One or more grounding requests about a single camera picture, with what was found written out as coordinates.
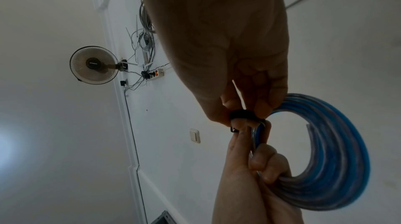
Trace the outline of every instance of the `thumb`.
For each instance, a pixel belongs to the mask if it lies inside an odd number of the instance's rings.
[[[249,153],[251,152],[251,128],[246,127],[238,134],[233,150],[230,152],[227,162],[231,167],[245,165],[248,167]]]

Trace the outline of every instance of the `coiled cable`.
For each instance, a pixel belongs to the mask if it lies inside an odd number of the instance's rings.
[[[304,172],[279,177],[270,190],[293,206],[313,211],[334,210],[354,202],[370,173],[368,152],[355,126],[332,105],[304,94],[288,94],[272,115],[283,111],[309,123],[311,157]],[[252,130],[252,151],[259,146],[265,127],[263,120],[254,120],[261,124]]]

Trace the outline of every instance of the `power strip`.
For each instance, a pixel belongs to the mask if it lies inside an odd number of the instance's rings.
[[[151,80],[163,77],[164,76],[164,70],[162,68],[157,68],[156,70],[150,72],[149,74],[150,74],[150,79],[146,79],[146,81],[151,81]]]

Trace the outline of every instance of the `blue coiled hose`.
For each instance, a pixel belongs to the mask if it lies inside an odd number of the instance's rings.
[[[293,206],[314,211],[338,209],[363,192],[370,173],[366,146],[354,125],[330,104],[303,94],[288,94],[272,114],[288,111],[304,118],[311,157],[306,170],[295,177],[279,177],[269,188]],[[252,130],[254,149],[265,127]]]

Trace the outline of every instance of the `fan grille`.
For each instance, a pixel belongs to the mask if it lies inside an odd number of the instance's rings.
[[[93,70],[86,66],[86,61],[96,58],[101,61],[102,68]],[[118,73],[117,58],[109,50],[98,46],[88,46],[77,50],[70,59],[71,72],[75,77],[88,84],[100,85],[115,78]]]

